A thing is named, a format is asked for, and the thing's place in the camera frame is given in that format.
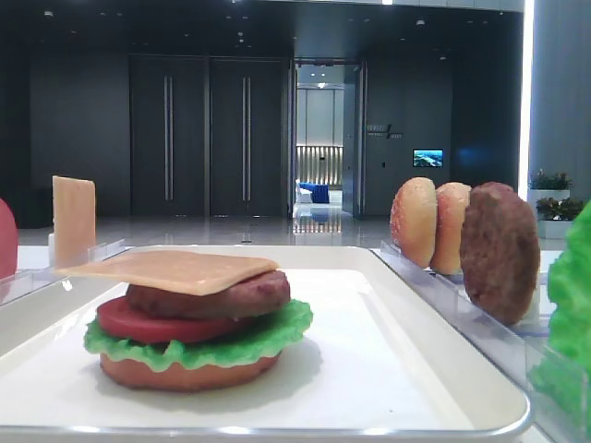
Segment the blue sofa in hallway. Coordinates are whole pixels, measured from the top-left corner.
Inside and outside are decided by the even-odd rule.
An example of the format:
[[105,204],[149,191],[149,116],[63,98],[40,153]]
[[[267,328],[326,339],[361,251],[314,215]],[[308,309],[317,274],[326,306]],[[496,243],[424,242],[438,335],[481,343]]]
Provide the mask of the blue sofa in hallway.
[[329,186],[323,184],[313,184],[308,182],[300,182],[299,187],[302,190],[307,190],[311,193],[311,200],[313,203],[329,204]]

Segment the sesame bun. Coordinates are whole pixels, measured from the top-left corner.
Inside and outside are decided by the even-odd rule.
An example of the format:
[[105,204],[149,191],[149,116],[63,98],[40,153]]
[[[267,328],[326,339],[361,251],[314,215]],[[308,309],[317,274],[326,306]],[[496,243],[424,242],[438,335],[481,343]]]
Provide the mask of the sesame bun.
[[438,219],[430,267],[440,274],[451,275],[461,269],[461,232],[470,191],[470,186],[459,182],[446,183],[436,190]]
[[436,188],[429,178],[413,177],[398,189],[390,227],[392,240],[403,255],[426,268],[434,254],[437,227]]

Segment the potted plants in planter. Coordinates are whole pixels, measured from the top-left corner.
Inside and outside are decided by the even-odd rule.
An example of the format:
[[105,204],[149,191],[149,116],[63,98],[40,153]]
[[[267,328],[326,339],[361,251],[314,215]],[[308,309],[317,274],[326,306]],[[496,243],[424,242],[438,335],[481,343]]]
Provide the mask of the potted plants in planter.
[[584,207],[571,196],[572,179],[567,173],[547,174],[543,169],[531,173],[527,201],[537,216],[539,236],[563,239],[573,220]]

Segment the wall display screen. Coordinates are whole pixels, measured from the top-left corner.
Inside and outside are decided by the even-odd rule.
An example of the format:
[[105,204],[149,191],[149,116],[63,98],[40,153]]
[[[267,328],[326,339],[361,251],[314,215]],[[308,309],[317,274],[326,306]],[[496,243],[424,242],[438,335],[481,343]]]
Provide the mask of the wall display screen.
[[443,165],[442,150],[413,150],[413,166],[421,168],[441,168]]

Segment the white rectangular metal tray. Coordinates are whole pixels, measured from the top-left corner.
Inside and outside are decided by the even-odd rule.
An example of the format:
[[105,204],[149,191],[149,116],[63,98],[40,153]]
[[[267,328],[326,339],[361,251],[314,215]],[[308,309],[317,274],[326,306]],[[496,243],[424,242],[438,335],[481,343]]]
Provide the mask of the white rectangular metal tray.
[[82,337],[126,286],[73,277],[1,309],[5,442],[514,442],[532,405],[375,253],[225,246],[268,257],[314,315],[305,338],[246,385],[195,394],[115,384]]

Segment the upright red tomato slice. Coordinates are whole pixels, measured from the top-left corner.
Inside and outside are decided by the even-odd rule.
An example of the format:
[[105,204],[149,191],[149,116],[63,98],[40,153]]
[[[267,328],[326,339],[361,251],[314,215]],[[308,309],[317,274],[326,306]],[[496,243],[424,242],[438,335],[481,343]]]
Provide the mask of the upright red tomato slice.
[[11,209],[0,199],[0,278],[14,275],[18,265],[18,229]]

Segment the meat patty on burger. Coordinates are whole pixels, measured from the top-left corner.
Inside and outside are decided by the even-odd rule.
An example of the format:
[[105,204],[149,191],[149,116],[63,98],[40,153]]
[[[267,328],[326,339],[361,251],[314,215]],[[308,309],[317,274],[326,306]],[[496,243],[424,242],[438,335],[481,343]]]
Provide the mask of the meat patty on burger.
[[204,296],[130,285],[126,300],[151,316],[169,318],[243,318],[269,314],[291,300],[284,272],[275,270]]

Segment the clear plastic rack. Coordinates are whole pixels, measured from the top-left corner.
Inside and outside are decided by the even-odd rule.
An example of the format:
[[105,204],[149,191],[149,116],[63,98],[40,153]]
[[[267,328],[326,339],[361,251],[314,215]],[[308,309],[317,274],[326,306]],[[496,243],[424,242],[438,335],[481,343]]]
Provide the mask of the clear plastic rack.
[[462,278],[422,270],[386,240],[380,258],[504,375],[530,395],[537,428],[554,442],[590,440],[590,376],[548,345],[549,315],[535,305],[526,320],[505,327],[473,305]]
[[[128,249],[125,239],[102,243],[90,248],[78,258],[76,264],[103,261]],[[18,272],[1,280],[1,305],[21,299],[30,293],[59,282],[67,291],[73,289],[69,278],[54,272],[54,235],[48,236],[48,245],[24,245],[18,248]]]

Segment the flat cheese slice on burger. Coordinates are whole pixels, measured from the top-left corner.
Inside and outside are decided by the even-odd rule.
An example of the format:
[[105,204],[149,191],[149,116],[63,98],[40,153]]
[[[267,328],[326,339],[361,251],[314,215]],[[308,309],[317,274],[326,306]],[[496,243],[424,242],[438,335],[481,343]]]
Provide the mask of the flat cheese slice on burger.
[[66,276],[104,277],[173,293],[204,296],[278,268],[276,262],[262,257],[155,250],[125,253],[56,272]]

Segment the green lettuce leaf on burger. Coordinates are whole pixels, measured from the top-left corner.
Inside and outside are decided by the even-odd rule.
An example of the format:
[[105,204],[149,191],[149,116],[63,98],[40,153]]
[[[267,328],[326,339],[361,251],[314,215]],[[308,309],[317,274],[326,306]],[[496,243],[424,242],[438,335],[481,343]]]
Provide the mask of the green lettuce leaf on burger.
[[94,319],[87,325],[83,342],[89,353],[104,354],[115,362],[127,359],[140,362],[157,373],[173,364],[188,370],[206,365],[228,368],[278,355],[285,347],[303,339],[312,320],[310,304],[294,299],[281,309],[256,318],[245,329],[212,341],[141,344],[108,335]]

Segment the upright brown meat patty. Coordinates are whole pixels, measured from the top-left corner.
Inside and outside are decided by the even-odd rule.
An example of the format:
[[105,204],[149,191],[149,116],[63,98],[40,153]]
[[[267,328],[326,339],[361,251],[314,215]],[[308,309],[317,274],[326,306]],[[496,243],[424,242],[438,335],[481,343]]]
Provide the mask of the upright brown meat patty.
[[470,192],[460,245],[472,303],[504,325],[519,322],[537,286],[537,218],[510,186],[487,182]]

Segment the bottom bun on tray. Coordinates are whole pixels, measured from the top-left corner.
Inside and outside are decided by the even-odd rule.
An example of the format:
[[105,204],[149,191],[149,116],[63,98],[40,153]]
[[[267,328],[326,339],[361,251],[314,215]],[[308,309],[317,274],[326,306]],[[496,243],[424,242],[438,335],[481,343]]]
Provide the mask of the bottom bun on tray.
[[101,353],[100,364],[109,378],[127,388],[198,392],[251,382],[270,370],[280,356],[281,353],[278,353],[273,357],[261,357],[253,364],[230,367],[205,365],[198,369],[186,369],[179,363],[173,363],[166,370],[155,372],[139,361],[114,361],[106,353]]

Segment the sesame top bun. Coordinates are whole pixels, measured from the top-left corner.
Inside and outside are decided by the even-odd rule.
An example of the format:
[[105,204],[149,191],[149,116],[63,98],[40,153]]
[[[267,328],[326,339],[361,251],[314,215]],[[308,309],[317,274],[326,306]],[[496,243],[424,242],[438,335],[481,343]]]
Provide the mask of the sesame top bun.
[[434,254],[437,227],[436,188],[429,178],[413,177],[398,189],[390,227],[392,240],[403,255],[426,268]]

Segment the right clear plastic rack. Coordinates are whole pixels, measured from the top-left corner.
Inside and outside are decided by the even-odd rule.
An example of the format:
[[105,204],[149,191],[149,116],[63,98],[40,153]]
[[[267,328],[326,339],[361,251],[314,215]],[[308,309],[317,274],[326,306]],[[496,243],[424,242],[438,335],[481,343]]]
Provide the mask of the right clear plastic rack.
[[590,440],[590,376],[548,345],[549,315],[535,305],[526,320],[505,327],[473,305],[462,278],[422,270],[386,240],[380,258],[504,375],[530,395],[537,428],[554,442]]

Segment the upright cheese slice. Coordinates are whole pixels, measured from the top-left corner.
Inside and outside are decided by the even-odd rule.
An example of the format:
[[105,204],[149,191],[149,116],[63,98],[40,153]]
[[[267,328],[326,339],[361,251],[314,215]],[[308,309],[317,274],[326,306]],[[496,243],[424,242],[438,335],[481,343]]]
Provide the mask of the upright cheese slice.
[[54,265],[67,268],[88,260],[96,245],[96,190],[91,180],[54,175]]

